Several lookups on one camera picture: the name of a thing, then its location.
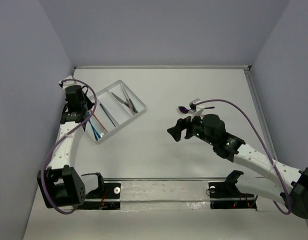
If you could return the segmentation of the blue fork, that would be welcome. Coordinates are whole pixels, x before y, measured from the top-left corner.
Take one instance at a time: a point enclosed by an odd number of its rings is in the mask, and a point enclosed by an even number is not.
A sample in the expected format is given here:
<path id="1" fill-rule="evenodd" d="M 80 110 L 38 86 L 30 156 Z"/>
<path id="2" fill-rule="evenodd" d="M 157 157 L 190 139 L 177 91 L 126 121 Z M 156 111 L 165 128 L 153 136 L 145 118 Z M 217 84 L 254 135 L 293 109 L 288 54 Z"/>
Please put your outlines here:
<path id="1" fill-rule="evenodd" d="M 98 141 L 101 138 L 101 135 L 98 133 L 98 131 L 95 129 L 95 127 L 93 126 L 91 122 L 89 122 L 89 124 L 92 129 L 95 140 Z"/>
<path id="2" fill-rule="evenodd" d="M 87 115 L 91 116 L 87 124 L 89 127 L 89 131 L 91 132 L 91 136 L 95 141 L 98 141 L 101 138 L 101 133 L 102 133 L 100 125 L 97 122 L 96 118 L 93 115 L 91 115 L 91 111 L 88 111 Z"/>

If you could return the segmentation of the orange chopstick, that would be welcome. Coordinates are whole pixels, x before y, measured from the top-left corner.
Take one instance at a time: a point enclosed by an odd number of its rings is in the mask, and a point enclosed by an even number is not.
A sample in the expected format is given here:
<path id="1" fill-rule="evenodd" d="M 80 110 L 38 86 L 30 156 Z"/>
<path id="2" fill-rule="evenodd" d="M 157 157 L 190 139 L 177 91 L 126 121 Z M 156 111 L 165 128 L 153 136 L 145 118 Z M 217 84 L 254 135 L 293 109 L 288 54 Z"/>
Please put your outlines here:
<path id="1" fill-rule="evenodd" d="M 99 123 L 99 125 L 103 128 L 103 130 L 108 133 L 107 129 L 105 128 L 105 126 L 100 122 L 100 120 L 97 118 L 97 116 L 95 115 L 95 113 L 92 113 L 92 110 L 90 110 L 90 114 L 95 118 L 95 120 Z"/>

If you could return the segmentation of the dark grey chopstick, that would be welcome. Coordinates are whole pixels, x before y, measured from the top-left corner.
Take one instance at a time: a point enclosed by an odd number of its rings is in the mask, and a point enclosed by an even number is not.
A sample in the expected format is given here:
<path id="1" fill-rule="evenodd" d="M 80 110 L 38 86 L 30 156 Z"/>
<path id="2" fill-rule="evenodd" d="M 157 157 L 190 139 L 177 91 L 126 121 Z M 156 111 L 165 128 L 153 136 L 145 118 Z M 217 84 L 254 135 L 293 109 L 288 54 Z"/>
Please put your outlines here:
<path id="1" fill-rule="evenodd" d="M 106 116 L 108 117 L 108 119 L 110 120 L 110 122 L 113 124 L 113 126 L 116 127 L 116 124 L 115 124 L 114 119 L 113 119 L 112 115 L 110 114 L 110 112 L 106 109 L 106 107 L 102 103 L 100 103 L 99 105 L 102 108 L 102 110 L 104 111 L 104 113 L 106 114 Z"/>

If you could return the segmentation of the pink handled knife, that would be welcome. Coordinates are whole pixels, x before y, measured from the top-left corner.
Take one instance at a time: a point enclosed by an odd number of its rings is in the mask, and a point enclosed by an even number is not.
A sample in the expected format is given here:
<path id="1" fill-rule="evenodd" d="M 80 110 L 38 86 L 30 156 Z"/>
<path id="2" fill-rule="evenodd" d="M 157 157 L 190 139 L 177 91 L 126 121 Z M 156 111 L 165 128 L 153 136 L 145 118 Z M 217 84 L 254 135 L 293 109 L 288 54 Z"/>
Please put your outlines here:
<path id="1" fill-rule="evenodd" d="M 133 107 L 132 102 L 130 101 L 130 99 L 129 99 L 129 98 L 126 98 L 126 101 L 127 101 L 127 103 L 129 104 L 131 110 L 132 110 L 133 112 L 135 112 L 135 111 L 134 111 L 134 107 Z"/>

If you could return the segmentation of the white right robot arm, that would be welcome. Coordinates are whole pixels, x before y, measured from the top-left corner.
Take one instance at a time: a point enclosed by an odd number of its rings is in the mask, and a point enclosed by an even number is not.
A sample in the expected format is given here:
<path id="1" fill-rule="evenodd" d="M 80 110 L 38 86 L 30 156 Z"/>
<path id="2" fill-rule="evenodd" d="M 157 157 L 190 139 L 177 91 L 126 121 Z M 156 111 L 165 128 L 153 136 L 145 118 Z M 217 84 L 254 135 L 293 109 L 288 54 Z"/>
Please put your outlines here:
<path id="1" fill-rule="evenodd" d="M 295 216 L 308 219 L 308 167 L 300 170 L 274 161 L 255 150 L 243 139 L 226 131 L 225 123 L 218 115 L 180 118 L 167 132 L 176 142 L 192 137 L 210 144 L 212 150 L 222 159 L 244 166 L 261 178 L 248 177 L 239 170 L 233 170 L 221 187 L 229 196 L 238 194 L 257 195 L 285 206 Z"/>

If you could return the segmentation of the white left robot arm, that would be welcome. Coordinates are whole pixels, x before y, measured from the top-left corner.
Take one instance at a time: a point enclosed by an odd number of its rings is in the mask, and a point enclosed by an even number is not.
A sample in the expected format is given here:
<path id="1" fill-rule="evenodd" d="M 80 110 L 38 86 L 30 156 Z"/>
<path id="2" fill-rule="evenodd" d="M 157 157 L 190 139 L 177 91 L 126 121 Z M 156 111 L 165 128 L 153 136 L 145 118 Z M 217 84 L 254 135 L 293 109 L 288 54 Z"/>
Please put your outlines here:
<path id="1" fill-rule="evenodd" d="M 93 89 L 81 80 L 65 79 L 59 85 L 65 92 L 65 105 L 58 137 L 37 174 L 37 183 L 47 208 L 70 215 L 86 198 L 85 184 L 74 165 L 79 142 L 96 111 L 97 96 L 94 93 L 90 100 L 87 92 Z"/>

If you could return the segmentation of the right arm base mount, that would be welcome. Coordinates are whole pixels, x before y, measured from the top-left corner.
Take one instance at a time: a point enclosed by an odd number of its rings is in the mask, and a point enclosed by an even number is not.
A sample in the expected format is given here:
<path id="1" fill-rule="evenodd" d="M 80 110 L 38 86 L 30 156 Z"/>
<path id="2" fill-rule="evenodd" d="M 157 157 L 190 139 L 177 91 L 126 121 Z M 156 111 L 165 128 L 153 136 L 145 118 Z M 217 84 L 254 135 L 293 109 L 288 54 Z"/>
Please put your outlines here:
<path id="1" fill-rule="evenodd" d="M 205 194 L 210 199 L 212 210 L 255 209 L 256 200 L 253 194 L 242 193 L 236 187 L 238 179 L 244 173 L 239 170 L 232 171 L 224 181 L 210 182 Z"/>

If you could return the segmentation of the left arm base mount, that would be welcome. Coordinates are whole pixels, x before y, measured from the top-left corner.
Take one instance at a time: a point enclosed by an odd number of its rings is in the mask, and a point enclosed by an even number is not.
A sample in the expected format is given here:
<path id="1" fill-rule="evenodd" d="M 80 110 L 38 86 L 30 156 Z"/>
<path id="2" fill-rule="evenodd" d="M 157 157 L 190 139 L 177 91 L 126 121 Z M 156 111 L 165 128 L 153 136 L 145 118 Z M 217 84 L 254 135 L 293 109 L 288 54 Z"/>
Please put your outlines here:
<path id="1" fill-rule="evenodd" d="M 85 185 L 85 200 L 77 210 L 120 210 L 121 182 L 104 180 L 100 172 L 81 175 Z"/>

